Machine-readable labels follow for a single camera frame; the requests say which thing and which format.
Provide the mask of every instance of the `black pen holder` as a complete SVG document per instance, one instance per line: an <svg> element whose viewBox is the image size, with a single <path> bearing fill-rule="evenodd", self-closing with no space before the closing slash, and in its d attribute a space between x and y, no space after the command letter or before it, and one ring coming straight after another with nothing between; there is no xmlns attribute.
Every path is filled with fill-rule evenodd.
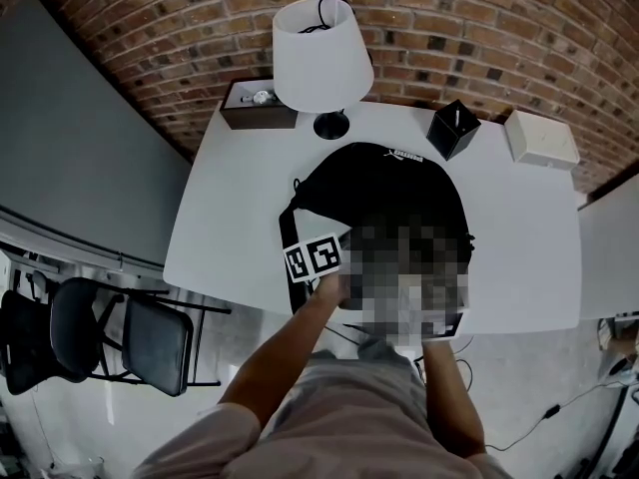
<svg viewBox="0 0 639 479"><path fill-rule="evenodd" d="M481 123L459 101L435 112L426 137L448 161L468 147Z"/></svg>

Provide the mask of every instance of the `lamp shade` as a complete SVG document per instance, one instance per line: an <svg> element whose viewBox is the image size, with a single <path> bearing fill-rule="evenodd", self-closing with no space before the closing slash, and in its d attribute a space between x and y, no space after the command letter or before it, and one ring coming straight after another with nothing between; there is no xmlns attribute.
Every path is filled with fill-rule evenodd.
<svg viewBox="0 0 639 479"><path fill-rule="evenodd" d="M273 19L275 92L300 112L327 113L361 100L374 74L350 6L323 0L321 15L331 26L301 34L320 24L320 0L300 0Z"/></svg>

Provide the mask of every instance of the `backpack strap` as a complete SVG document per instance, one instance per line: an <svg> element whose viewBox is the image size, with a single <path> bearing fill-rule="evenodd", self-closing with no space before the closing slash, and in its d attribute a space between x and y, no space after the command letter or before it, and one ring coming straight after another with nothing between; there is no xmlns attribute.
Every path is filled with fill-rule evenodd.
<svg viewBox="0 0 639 479"><path fill-rule="evenodd" d="M293 197L289 206L280 215L280 234L282 235L282 248L288 248L298 242L298 229L293 211L298 208L297 197ZM289 275L289 268L285 265L287 272L287 282L289 283L289 298L291 300L291 311L295 314L308 299L308 290L303 282L293 282Z"/></svg>

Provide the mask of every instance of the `brick wall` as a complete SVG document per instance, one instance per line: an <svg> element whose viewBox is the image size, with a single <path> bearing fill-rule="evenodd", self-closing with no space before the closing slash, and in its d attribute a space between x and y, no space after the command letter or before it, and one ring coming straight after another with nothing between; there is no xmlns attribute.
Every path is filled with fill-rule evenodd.
<svg viewBox="0 0 639 479"><path fill-rule="evenodd" d="M272 16L295 0L41 1L192 155L228 82L271 73ZM565 121L582 192L639 159L639 0L349 1L375 67L369 100Z"/></svg>

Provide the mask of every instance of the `brown wooden box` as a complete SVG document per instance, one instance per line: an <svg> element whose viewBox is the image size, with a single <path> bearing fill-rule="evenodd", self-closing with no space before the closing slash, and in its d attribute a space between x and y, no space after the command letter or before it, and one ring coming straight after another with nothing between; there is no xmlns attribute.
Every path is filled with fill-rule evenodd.
<svg viewBox="0 0 639 479"><path fill-rule="evenodd" d="M291 129L296 126L298 111L281 102L255 106L238 103L238 94L252 95L258 90L272 91L272 77L232 80L220 113L232 130Z"/></svg>

